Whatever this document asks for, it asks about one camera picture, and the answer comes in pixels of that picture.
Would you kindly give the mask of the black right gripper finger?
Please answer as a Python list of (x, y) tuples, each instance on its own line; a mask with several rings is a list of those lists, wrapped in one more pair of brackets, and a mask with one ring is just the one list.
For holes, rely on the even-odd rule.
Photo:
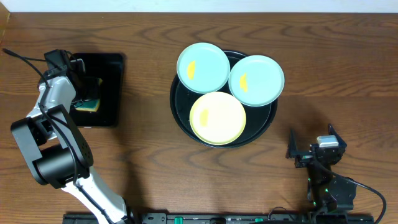
[(346, 143), (344, 142), (344, 140), (337, 134), (337, 132), (335, 131), (334, 127), (332, 124), (328, 124), (328, 133), (329, 135), (333, 135), (339, 146), (346, 146)]
[(298, 154), (298, 150), (297, 150), (297, 143), (295, 140), (295, 133), (294, 133), (294, 130), (291, 129), (290, 134), (289, 134), (289, 143), (287, 146), (287, 152), (286, 152), (285, 158), (286, 159), (295, 158), (295, 157), (297, 157), (297, 154)]

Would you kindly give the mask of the green yellow sponge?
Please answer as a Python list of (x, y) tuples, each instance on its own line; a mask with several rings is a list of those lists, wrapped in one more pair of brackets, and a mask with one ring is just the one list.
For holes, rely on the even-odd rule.
[(72, 102), (72, 108), (77, 111), (97, 112), (101, 101), (102, 79), (95, 77), (85, 78), (85, 92)]

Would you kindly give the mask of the yellow plate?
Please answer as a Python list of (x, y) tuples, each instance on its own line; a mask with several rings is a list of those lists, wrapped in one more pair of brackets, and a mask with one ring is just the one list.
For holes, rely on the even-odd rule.
[(221, 146), (236, 140), (246, 126), (246, 112), (234, 96), (211, 92), (199, 97), (190, 109), (192, 131), (205, 143)]

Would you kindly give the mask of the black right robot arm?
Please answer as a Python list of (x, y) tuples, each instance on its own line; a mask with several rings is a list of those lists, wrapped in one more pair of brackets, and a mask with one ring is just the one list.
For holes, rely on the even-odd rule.
[(307, 151), (298, 148), (294, 131), (290, 132), (285, 157), (294, 159), (296, 168), (306, 168), (307, 199), (317, 210), (337, 213), (354, 209), (356, 185), (331, 173), (331, 166), (342, 159), (346, 147), (331, 124), (328, 125), (328, 135), (317, 137), (316, 143), (311, 144)]

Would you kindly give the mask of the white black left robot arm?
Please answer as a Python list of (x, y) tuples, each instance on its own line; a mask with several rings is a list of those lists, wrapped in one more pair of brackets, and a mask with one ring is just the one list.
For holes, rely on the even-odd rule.
[(99, 76), (86, 74), (85, 62), (67, 50), (45, 53), (39, 97), (32, 111), (11, 125), (11, 133), (33, 176), (77, 198), (98, 223), (134, 223), (122, 196), (95, 171), (91, 149), (70, 112), (95, 113), (104, 100)]

